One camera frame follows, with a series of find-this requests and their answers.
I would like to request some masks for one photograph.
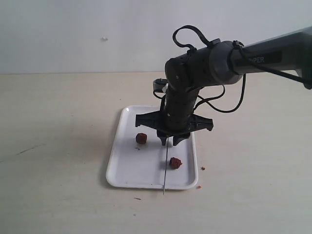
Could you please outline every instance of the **white tray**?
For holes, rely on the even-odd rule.
[[[135,127],[136,114],[159,110],[158,106],[128,106],[119,120],[106,179],[114,187],[163,189],[166,147],[161,145],[156,130],[146,126]],[[136,143],[138,133],[147,134],[147,143]],[[173,146],[169,139],[166,189],[185,190],[198,181],[194,134]],[[169,166],[171,157],[182,161],[179,169]]]

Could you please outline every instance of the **meat chunk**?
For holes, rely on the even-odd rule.
[[[145,133],[138,133],[136,135],[136,142],[138,144],[144,145],[146,143],[146,140],[147,140],[147,135]]]
[[[182,165],[182,162],[180,159],[176,158],[176,157],[172,157],[170,159],[170,163],[169,163],[170,167],[172,169],[178,169],[181,165]]]

